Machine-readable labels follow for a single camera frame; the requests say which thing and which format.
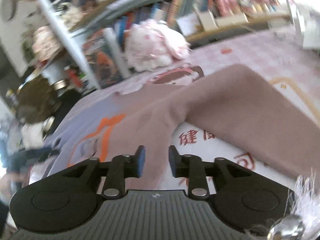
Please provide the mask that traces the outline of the white small storage box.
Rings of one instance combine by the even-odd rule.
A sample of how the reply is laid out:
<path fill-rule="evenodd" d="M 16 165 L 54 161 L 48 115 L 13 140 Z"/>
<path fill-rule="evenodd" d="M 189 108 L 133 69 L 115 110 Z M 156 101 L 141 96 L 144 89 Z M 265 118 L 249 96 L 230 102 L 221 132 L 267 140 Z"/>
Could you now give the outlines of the white small storage box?
<path fill-rule="evenodd" d="M 217 29 L 215 18 L 211 11 L 201 11 L 197 13 L 204 31 L 212 31 Z"/>

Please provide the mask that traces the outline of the white wooden bookshelf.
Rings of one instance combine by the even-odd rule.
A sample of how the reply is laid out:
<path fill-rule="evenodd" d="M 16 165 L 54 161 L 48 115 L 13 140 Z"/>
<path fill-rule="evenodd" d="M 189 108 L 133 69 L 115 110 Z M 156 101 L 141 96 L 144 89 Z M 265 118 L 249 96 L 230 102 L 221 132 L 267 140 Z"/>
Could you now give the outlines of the white wooden bookshelf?
<path fill-rule="evenodd" d="M 151 3 L 168 1 L 168 0 L 155 0 L 151 3 L 143 3 L 138 7 L 117 15 L 115 12 L 104 16 L 95 24 L 86 26 L 84 28 L 78 28 L 77 25 L 81 19 L 95 9 L 99 3 L 88 13 L 82 14 L 80 11 L 79 3 L 83 0 L 39 0 L 41 9 L 48 20 L 54 34 L 61 42 L 63 48 L 68 52 L 73 61 L 83 70 L 87 75 L 89 82 L 95 88 L 101 88 L 93 71 L 87 63 L 87 60 L 82 51 L 82 45 L 86 42 L 87 38 L 99 29 L 104 30 L 104 36 L 111 47 L 112 53 L 116 60 L 116 64 L 124 79 L 131 76 L 132 72 L 136 72 L 133 68 L 129 68 L 127 61 L 124 57 L 124 45 L 121 46 L 117 41 L 116 33 L 113 29 L 114 21 L 123 16 L 125 13 L 137 9 Z M 236 29 L 246 29 L 256 24 L 265 24 L 271 20 L 291 20 L 292 15 L 289 9 L 282 9 L 277 6 L 275 12 L 268 14 L 258 14 L 255 16 L 247 16 L 244 13 L 239 15 L 233 15 L 228 17 L 214 17 L 217 29 L 212 31 L 204 31 L 202 29 L 188 37 L 184 38 L 190 44 L 194 45 L 198 41 L 207 40 L 215 35 L 227 33 Z"/>

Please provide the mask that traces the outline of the purple pink knit sweater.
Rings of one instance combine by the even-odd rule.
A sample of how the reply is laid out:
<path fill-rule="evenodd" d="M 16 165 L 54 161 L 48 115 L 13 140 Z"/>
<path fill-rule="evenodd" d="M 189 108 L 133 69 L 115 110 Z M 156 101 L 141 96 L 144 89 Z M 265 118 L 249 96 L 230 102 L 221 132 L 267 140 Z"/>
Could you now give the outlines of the purple pink knit sweater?
<path fill-rule="evenodd" d="M 187 122 L 292 177 L 319 171 L 319 127 L 250 68 L 235 64 L 187 86 L 147 83 L 140 90 L 81 99 L 46 139 L 60 154 L 50 173 L 89 157 L 110 161 L 146 149 L 130 189 L 163 187 L 172 133 Z"/>

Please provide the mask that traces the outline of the row of upright books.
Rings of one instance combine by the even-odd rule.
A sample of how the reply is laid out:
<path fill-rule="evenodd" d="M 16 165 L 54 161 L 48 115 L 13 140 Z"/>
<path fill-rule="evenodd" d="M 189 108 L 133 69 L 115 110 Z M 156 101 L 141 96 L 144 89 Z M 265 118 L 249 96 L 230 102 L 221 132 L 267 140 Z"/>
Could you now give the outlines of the row of upright books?
<path fill-rule="evenodd" d="M 201 10 L 202 3 L 203 0 L 168 0 L 133 9 L 114 21 L 113 29 L 117 41 L 123 46 L 125 32 L 133 25 L 141 24 L 147 20 L 165 24 L 185 37 L 193 35 L 202 29 L 196 15 L 196 12 Z"/>

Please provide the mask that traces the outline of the fluffy white sleeve cuff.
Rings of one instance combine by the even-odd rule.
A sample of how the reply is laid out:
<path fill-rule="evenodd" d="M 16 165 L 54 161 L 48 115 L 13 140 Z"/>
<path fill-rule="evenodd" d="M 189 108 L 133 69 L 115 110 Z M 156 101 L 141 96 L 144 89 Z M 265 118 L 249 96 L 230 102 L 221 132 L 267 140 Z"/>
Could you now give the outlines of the fluffy white sleeve cuff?
<path fill-rule="evenodd" d="M 309 177 L 300 175 L 296 179 L 294 194 L 289 197 L 290 213 L 301 218 L 304 232 L 301 239 L 319 237 L 319 187 L 316 172 Z"/>

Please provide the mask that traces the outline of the white pink plush bunny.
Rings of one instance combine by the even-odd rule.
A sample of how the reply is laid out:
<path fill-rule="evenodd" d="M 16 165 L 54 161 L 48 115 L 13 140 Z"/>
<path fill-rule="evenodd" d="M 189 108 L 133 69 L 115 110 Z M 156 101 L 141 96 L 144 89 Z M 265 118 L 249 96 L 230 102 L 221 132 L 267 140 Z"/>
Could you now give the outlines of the white pink plush bunny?
<path fill-rule="evenodd" d="M 189 56 L 190 44 L 178 31 L 148 19 L 125 31 L 124 57 L 136 72 L 167 67 Z"/>

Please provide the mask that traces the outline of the Harry Potter book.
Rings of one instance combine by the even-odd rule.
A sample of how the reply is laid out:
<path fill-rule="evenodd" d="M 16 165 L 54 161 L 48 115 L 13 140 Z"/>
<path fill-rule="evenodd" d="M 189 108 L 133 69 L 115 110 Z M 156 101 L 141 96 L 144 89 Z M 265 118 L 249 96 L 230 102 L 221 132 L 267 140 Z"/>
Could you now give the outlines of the Harry Potter book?
<path fill-rule="evenodd" d="M 87 38 L 82 45 L 82 51 L 102 89 L 123 81 L 103 29 L 95 31 Z"/>

